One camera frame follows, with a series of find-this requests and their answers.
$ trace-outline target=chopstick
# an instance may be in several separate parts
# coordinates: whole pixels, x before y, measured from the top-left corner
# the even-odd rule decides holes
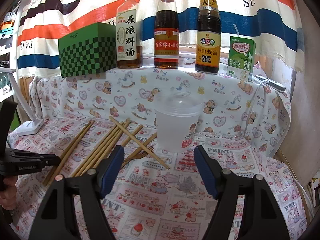
[[[59,172],[61,171],[61,169],[63,168],[63,165],[66,163],[66,161],[68,160],[68,158],[70,157],[71,153],[73,152],[73,150],[77,147],[78,143],[81,141],[81,139],[84,137],[84,135],[88,132],[88,130],[90,129],[90,127],[94,124],[94,121],[90,121],[87,126],[86,129],[80,134],[78,135],[77,140],[75,141],[75,143],[71,146],[71,148],[68,150],[68,152],[66,153],[66,155],[63,157],[63,159],[61,160],[59,166],[57,167],[57,169],[54,171],[54,173],[52,174],[49,183],[51,184],[55,178],[55,176],[57,176],[59,174]]]
[[[143,143],[143,145],[144,146],[148,146],[148,144],[149,143],[151,143],[155,138],[157,137],[157,133],[154,133],[153,135],[151,135],[151,137],[150,138],[148,138],[144,143]],[[122,165],[121,165],[121,168],[123,168],[128,162],[127,162],[127,160],[128,159],[132,159],[133,157],[135,157],[139,152],[141,152],[142,151],[142,148],[141,147],[139,147],[139,148],[137,148],[133,153],[131,153],[124,161],[123,161],[123,163],[122,163]]]
[[[101,139],[101,141],[99,143],[97,143],[97,145],[94,147],[94,149],[90,152],[90,154],[85,158],[85,160],[79,164],[79,166],[76,168],[76,170],[73,171],[71,177],[75,177],[76,174],[82,169],[82,167],[87,163],[87,161],[92,159],[92,156],[95,156],[95,153],[98,152],[99,150],[101,150],[104,145],[107,143],[107,138],[109,137],[109,135],[115,130],[115,129],[119,129],[116,125]]]
[[[73,172],[72,177],[77,177],[80,176],[82,174],[82,172],[87,168],[88,165],[90,165],[90,163],[93,161],[93,159],[100,154],[101,152],[103,152],[107,147],[108,147],[108,143],[110,143],[110,140],[112,140],[113,136],[116,135],[116,133],[118,132],[119,127],[117,127],[116,125],[108,132],[108,134],[105,136],[104,141],[102,141],[102,143],[100,144],[99,147],[97,147],[97,149],[90,154],[90,157],[86,158],[84,160],[84,162],[81,164],[81,167],[78,167],[76,169],[76,171]]]
[[[125,123],[124,128],[127,128],[129,126],[130,122]],[[97,168],[97,166],[99,165],[99,163],[107,158],[111,152],[111,149],[116,145],[117,141],[120,139],[120,137],[122,136],[123,131],[119,131],[117,136],[112,140],[112,142],[110,143],[110,145],[108,146],[108,148],[103,152],[103,154],[100,156],[100,158],[97,160],[97,162],[95,163],[95,165],[93,166],[94,168]]]
[[[124,124],[124,127],[127,128],[129,124],[130,124],[130,120],[127,120],[127,122]],[[98,165],[95,166],[97,161],[100,160],[99,163],[101,162],[101,160],[103,159],[102,156],[103,155],[105,156],[107,152],[110,152],[110,150],[117,143],[117,141],[119,140],[122,134],[123,132],[121,130],[118,130],[118,132],[111,138],[110,141],[107,142],[105,147],[91,160],[91,162],[86,166],[86,168],[81,172],[80,175],[83,175],[90,168],[96,168],[98,166]]]
[[[139,125],[133,132],[132,135],[135,136],[141,129],[143,128],[143,125]],[[125,147],[129,142],[131,141],[131,138],[128,136],[121,144],[122,147]]]
[[[82,134],[84,132],[84,130],[87,128],[87,125],[85,127],[83,127],[83,129],[80,131],[80,133],[78,133],[73,140],[69,143],[69,145],[67,146],[67,148],[63,151],[63,153],[60,156],[60,159],[62,160],[65,155],[67,154],[67,152],[70,150],[70,148],[72,147],[72,145],[74,145],[74,143],[76,142],[76,140],[78,139],[79,135]],[[42,182],[42,184],[44,186],[47,186],[50,178],[52,177],[52,174],[55,172],[55,170],[57,169],[57,167],[53,166],[51,168],[51,170],[49,171],[49,173],[47,174],[45,180]]]
[[[118,123],[116,119],[114,119],[111,115],[109,116],[110,120],[114,122],[127,136],[129,136],[133,141],[135,141],[143,150],[145,150],[147,153],[149,153],[153,158],[155,158],[162,166],[164,166],[166,169],[170,169],[170,167],[164,163],[163,160],[161,160],[156,154],[154,154],[152,151],[150,151],[145,145],[143,145],[137,138],[135,138],[126,128],[122,127],[121,124]]]

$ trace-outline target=green box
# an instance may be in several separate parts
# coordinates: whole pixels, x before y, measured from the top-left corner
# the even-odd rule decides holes
[[[251,81],[255,52],[254,40],[231,36],[227,75]]]
[[[98,74],[116,67],[116,26],[94,23],[58,40],[62,77]]]

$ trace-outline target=table surface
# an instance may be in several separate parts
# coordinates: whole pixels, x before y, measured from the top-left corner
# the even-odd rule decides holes
[[[14,131],[10,134],[12,147],[61,155],[89,119],[68,113],[64,117],[46,121],[36,135],[18,137]],[[112,126],[111,121],[96,118],[61,173],[69,177]],[[129,130],[133,131],[136,126],[130,125]],[[136,137],[143,142],[155,131],[154,126],[145,125]],[[246,177],[262,174],[281,208],[291,239],[297,239],[305,230],[307,220],[302,200],[288,167],[265,157],[245,139],[236,140],[234,135],[198,131],[184,153],[159,149],[156,139],[151,144],[155,146],[154,152],[170,166],[170,170],[153,158],[131,161],[119,172],[112,192],[101,201],[117,239],[197,240],[203,237],[217,201],[207,193],[195,165],[193,150],[197,145],[202,145],[211,158],[236,174]],[[131,141],[125,147],[126,156],[137,147]],[[47,190],[41,182],[48,171],[47,167],[36,174],[19,176],[13,228],[25,239]],[[229,239],[236,239],[238,234],[243,203],[244,196],[240,195]],[[82,239],[87,240],[89,236],[78,196],[75,197],[75,209]]]
[[[137,123],[153,125],[156,93],[188,93],[204,103],[198,131],[245,137],[263,155],[274,156],[290,125],[287,94],[226,76],[225,68],[220,63],[218,75],[187,67],[141,67],[71,78],[35,78],[29,103],[39,117],[48,120],[78,113],[104,119],[109,115],[121,120],[129,117]]]

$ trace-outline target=yellow label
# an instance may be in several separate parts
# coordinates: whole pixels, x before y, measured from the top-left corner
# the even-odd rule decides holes
[[[221,34],[199,31],[197,35],[196,64],[219,67]]]
[[[214,10],[218,12],[217,0],[200,0],[200,10]]]

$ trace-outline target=translucent plastic cup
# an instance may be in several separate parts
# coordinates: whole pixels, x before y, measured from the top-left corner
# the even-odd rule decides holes
[[[192,143],[203,103],[184,93],[154,96],[157,141],[169,152],[182,152]]]

